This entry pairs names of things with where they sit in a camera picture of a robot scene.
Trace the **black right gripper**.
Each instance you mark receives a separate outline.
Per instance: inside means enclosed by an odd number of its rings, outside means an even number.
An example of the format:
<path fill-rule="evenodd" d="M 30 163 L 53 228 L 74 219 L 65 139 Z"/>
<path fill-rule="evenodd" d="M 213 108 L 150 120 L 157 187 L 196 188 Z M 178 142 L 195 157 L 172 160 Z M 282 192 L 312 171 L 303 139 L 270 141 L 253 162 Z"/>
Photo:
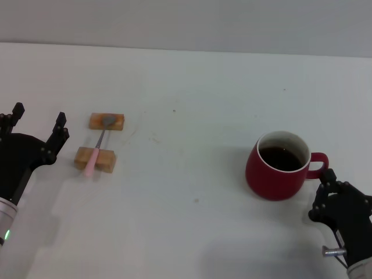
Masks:
<path fill-rule="evenodd" d="M 346 249 L 348 266 L 371 257 L 371 196 L 347 181 L 337 181 L 333 169 L 320 173 L 320 185 L 308 216 L 332 229 Z"/>

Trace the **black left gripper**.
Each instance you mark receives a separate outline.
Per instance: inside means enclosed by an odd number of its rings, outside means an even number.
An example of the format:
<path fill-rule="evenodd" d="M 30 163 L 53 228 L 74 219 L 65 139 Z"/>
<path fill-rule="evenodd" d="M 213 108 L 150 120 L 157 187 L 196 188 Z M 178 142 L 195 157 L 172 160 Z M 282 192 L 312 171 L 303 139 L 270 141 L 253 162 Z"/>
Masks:
<path fill-rule="evenodd" d="M 66 115 L 60 112 L 51 136 L 45 142 L 21 133 L 11 134 L 25 109 L 17 102 L 11 114 L 1 113 L 1 198 L 18 203 L 30 176 L 38 166 L 52 165 L 69 138 Z"/>

